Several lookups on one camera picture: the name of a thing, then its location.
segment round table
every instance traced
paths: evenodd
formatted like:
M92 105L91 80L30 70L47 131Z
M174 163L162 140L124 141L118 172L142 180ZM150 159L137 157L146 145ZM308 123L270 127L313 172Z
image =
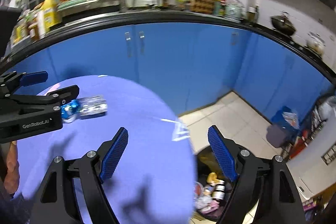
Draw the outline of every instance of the round table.
M55 156L80 158L124 127L128 145L113 177L103 184L120 224L187 223L193 213L196 163L189 132L169 107L147 88L105 75L68 79L39 95L70 85L79 86L79 98L103 95L108 112L18 141L20 185L14 196L18 204L31 204ZM75 189L83 222L92 223L79 179L75 179Z

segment black countertop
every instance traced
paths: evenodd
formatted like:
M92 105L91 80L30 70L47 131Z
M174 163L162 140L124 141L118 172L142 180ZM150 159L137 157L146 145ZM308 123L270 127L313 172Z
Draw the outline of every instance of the black countertop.
M110 13L100 14L91 17L86 17L65 26L59 27L53 31L50 31L46 37L22 48L14 54L9 54L0 62L0 75L13 67L15 64L21 62L28 56L43 50L53 44L64 41L66 39L76 37L92 31L132 25L143 23L158 23L158 22L190 22L190 23L203 23L221 25L232 28L238 28L243 30L249 30L255 32L264 37L267 37L280 45L286 47L290 51L294 52L313 67L315 67L320 73L324 75L330 82L334 82L336 74L329 68L321 58L311 53L305 47L295 43L290 37L287 37L278 31L269 29L261 25L249 26L244 23L236 23L233 21L225 20L222 17L198 14L192 12L180 12L180 11L160 11L160 10L148 10L141 12L128 12L128 13Z

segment silver bolt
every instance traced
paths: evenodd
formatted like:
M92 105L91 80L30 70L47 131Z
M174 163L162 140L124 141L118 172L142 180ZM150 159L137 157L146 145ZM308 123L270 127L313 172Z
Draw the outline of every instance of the silver bolt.
M276 155L275 156L275 160L278 161L278 162L282 162L283 161L283 158L279 155Z
M247 157L247 156L250 155L250 152L248 150L242 150L242 151L240 151L240 153L243 157Z
M58 162L60 162L61 160L62 160L62 157L61 157L61 156L57 156L57 157L54 158L54 162L55 162L55 163L58 163Z
M86 153L88 158L93 158L96 155L96 151L89 151Z

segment blue gripper pad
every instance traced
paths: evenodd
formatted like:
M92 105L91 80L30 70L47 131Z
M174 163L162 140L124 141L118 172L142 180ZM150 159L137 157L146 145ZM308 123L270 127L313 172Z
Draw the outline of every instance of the blue gripper pad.
M235 160L226 148L219 134L221 133L213 126L209 127L208 141L223 174L226 175L231 182L235 182L238 177L238 174L236 173Z
M20 79L20 86L29 86L46 82L48 73L46 71L27 73Z
M101 183L112 177L127 143L128 131L124 128L101 162L101 172L99 174Z

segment yellow bottle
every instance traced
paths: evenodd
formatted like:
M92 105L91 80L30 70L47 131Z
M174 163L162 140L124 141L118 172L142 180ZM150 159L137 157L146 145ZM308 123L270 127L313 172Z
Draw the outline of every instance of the yellow bottle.
M62 22L61 17L57 13L56 0L44 0L41 9L44 13L44 25L46 32L50 30L50 27Z

